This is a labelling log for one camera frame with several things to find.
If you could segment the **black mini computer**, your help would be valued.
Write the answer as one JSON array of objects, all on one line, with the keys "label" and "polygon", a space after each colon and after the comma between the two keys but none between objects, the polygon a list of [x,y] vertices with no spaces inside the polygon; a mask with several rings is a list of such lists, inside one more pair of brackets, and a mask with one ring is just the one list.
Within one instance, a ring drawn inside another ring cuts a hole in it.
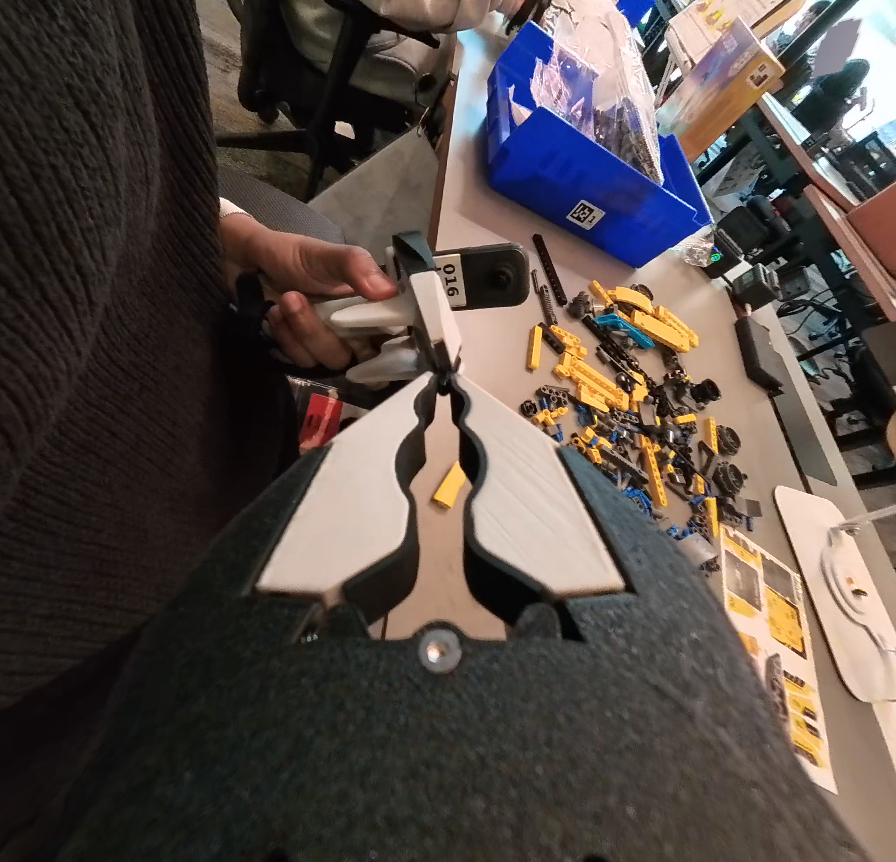
[{"label": "black mini computer", "polygon": [[795,238],[791,224],[767,196],[750,196],[714,226],[703,273],[710,279],[728,279],[740,264],[768,264]]}]

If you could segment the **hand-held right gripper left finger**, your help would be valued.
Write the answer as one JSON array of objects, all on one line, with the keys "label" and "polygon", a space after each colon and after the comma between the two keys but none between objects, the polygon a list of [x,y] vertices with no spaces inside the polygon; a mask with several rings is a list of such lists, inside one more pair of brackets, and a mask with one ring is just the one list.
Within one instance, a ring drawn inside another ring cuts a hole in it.
[{"label": "hand-held right gripper left finger", "polygon": [[386,617],[417,580],[420,543],[410,484],[426,461],[438,378],[421,375],[306,455],[311,475],[255,588],[367,621]]}]

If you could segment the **black office chair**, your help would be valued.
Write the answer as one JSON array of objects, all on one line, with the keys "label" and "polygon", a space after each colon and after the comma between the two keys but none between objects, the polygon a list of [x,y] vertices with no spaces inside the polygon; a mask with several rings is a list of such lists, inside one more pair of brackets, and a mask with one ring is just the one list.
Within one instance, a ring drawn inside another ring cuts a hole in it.
[{"label": "black office chair", "polygon": [[247,111],[271,125],[285,115],[293,129],[219,134],[219,148],[308,157],[305,200],[313,198],[327,168],[349,171],[373,150],[375,130],[400,133],[426,108],[370,94],[351,85],[373,35],[391,32],[428,49],[439,40],[376,14],[360,0],[322,0],[340,16],[339,32],[325,69],[302,55],[292,41],[281,0],[227,0],[240,24],[241,67],[238,100]]}]

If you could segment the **red packet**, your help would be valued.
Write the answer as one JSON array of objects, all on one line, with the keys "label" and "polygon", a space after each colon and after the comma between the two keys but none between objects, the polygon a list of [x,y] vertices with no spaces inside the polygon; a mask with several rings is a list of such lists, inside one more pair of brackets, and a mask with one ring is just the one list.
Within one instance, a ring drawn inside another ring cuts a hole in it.
[{"label": "red packet", "polygon": [[303,456],[331,442],[338,434],[343,413],[343,402],[337,397],[312,393],[297,438],[297,453]]}]

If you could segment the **black beam with holes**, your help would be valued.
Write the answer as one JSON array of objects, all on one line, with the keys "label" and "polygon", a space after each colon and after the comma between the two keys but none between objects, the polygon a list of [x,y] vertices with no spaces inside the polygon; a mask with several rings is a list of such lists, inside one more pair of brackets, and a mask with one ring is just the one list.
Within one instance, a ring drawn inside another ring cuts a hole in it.
[{"label": "black beam with holes", "polygon": [[535,248],[535,252],[539,258],[539,263],[541,264],[543,274],[546,278],[547,285],[554,296],[554,300],[557,305],[561,308],[566,308],[568,304],[568,297],[564,290],[564,287],[561,284],[561,280],[557,273],[556,267],[554,265],[553,259],[546,247],[545,240],[543,236],[539,233],[534,233],[532,235],[532,242]]}]

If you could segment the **white and yellow cardboard box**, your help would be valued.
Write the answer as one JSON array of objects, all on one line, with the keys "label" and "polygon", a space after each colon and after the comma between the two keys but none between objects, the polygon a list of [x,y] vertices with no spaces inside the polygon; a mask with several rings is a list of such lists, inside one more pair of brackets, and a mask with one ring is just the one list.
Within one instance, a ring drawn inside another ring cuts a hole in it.
[{"label": "white and yellow cardboard box", "polygon": [[740,19],[762,40],[795,17],[808,0],[692,0],[666,28],[666,47],[690,67]]}]

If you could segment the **yellow curved slope piece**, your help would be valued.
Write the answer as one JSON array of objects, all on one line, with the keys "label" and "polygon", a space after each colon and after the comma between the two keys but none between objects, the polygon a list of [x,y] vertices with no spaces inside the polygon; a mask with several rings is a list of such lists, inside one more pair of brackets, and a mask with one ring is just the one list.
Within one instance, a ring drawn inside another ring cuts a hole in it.
[{"label": "yellow curved slope piece", "polygon": [[452,509],[466,482],[465,471],[460,461],[456,461],[435,490],[432,502],[441,509]]}]

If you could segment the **blue storage bin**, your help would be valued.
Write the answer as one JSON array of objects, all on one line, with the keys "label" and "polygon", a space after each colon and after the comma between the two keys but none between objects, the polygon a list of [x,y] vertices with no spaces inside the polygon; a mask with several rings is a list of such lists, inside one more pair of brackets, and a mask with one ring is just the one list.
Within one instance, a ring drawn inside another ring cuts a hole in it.
[{"label": "blue storage bin", "polygon": [[706,229],[711,213],[675,136],[658,137],[663,182],[657,184],[535,105],[532,76],[553,51],[551,36],[530,22],[489,75],[489,186],[633,268]]}]

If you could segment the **crumpled clear plastic bag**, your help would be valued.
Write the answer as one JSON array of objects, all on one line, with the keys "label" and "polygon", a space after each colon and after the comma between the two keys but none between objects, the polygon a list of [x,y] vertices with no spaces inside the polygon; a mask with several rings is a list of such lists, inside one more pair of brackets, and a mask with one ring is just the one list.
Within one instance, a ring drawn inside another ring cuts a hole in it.
[{"label": "crumpled clear plastic bag", "polygon": [[708,268],[718,254],[714,228],[707,226],[695,232],[678,242],[673,251],[685,264],[699,269]]}]

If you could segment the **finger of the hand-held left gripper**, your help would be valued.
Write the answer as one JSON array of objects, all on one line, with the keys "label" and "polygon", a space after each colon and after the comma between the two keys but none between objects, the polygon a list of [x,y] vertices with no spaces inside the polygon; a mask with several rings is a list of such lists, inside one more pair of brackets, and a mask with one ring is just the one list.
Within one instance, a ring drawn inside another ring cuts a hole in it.
[{"label": "finger of the hand-held left gripper", "polygon": [[420,348],[437,374],[454,374],[461,362],[462,335],[437,272],[409,277],[409,289],[417,304],[414,329]]}]

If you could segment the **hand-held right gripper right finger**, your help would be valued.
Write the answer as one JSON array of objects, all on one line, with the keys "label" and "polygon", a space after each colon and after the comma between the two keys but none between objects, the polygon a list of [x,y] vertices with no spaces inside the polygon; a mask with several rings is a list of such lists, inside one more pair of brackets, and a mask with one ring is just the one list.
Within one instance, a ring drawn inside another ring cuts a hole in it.
[{"label": "hand-held right gripper right finger", "polygon": [[625,577],[566,451],[465,375],[451,381],[461,465],[463,567],[474,599],[507,627],[524,610],[625,592]]}]

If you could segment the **person's left hand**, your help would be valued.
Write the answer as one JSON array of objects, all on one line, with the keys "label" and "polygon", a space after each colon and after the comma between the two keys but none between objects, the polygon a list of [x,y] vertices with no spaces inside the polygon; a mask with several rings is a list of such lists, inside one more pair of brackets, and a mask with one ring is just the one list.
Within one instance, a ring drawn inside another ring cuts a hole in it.
[{"label": "person's left hand", "polygon": [[378,301],[395,296],[396,283],[367,251],[275,231],[241,213],[219,221],[218,237],[231,289],[242,273],[262,275],[265,294],[273,302],[266,316],[268,332],[281,357],[299,368],[331,371],[375,357],[373,339],[342,339],[319,318],[313,304],[319,297]]}]

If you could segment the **person's left forearm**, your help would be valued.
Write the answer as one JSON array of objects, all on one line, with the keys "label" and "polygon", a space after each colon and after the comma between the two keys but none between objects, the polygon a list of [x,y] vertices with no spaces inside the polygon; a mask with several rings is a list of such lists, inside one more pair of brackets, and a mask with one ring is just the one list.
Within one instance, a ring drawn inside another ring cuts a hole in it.
[{"label": "person's left forearm", "polygon": [[2,429],[221,406],[196,0],[2,0]]}]

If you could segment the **pile of toy building pieces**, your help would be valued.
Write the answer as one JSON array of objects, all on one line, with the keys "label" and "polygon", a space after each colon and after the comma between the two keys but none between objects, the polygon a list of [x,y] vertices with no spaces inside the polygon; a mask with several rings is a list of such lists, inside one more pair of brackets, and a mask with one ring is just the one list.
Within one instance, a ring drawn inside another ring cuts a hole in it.
[{"label": "pile of toy building pieces", "polygon": [[681,360],[698,334],[644,285],[592,282],[566,308],[551,299],[554,318],[542,311],[525,364],[533,374],[554,353],[554,383],[521,416],[577,451],[702,572],[720,572],[720,527],[752,532],[763,512],[737,504],[748,479],[733,462],[740,436],[706,413],[720,387],[693,380]]}]

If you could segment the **purple cardboard box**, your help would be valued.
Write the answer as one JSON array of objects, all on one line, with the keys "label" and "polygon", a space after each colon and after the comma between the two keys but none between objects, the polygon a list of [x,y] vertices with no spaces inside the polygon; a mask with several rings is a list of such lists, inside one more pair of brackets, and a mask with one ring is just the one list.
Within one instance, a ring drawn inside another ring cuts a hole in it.
[{"label": "purple cardboard box", "polygon": [[778,85],[785,67],[765,42],[736,17],[697,59],[683,30],[669,28],[669,67],[682,72],[680,83],[657,108],[662,136],[678,140],[695,164],[757,101]]}]

